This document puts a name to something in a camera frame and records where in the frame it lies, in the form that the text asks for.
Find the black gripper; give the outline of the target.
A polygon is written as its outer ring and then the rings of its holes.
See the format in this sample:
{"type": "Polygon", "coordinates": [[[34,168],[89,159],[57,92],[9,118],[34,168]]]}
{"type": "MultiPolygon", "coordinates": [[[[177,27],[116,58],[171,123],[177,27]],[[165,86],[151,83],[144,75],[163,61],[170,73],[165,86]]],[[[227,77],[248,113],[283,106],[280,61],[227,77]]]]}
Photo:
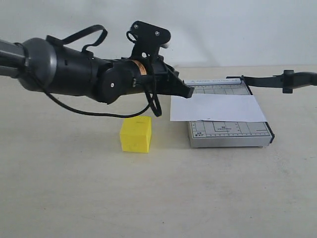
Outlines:
{"type": "Polygon", "coordinates": [[[163,62],[163,58],[149,63],[148,59],[134,59],[136,67],[133,73],[133,89],[135,91],[156,92],[160,95],[191,98],[194,87],[187,85],[179,78],[179,71],[163,62]]]}

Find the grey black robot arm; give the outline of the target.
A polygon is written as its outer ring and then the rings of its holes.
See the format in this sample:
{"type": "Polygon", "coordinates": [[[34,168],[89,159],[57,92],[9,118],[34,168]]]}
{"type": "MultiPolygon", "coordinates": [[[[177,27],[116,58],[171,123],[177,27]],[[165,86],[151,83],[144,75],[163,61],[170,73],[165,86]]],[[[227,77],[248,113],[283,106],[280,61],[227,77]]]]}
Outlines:
{"type": "Polygon", "coordinates": [[[194,92],[162,57],[153,63],[148,59],[100,59],[41,38],[23,43],[2,40],[0,74],[17,79],[29,91],[86,96],[106,104],[143,92],[183,98],[191,98],[194,92]]]}

